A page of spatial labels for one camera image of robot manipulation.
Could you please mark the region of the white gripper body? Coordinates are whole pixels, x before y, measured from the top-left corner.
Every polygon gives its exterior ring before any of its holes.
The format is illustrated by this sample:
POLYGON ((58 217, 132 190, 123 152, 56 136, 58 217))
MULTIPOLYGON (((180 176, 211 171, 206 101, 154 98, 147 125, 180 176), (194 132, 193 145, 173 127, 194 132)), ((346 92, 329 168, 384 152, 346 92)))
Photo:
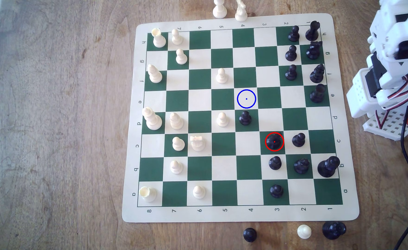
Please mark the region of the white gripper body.
POLYGON ((408 0, 380 0, 370 27, 380 59, 408 61, 408 0))

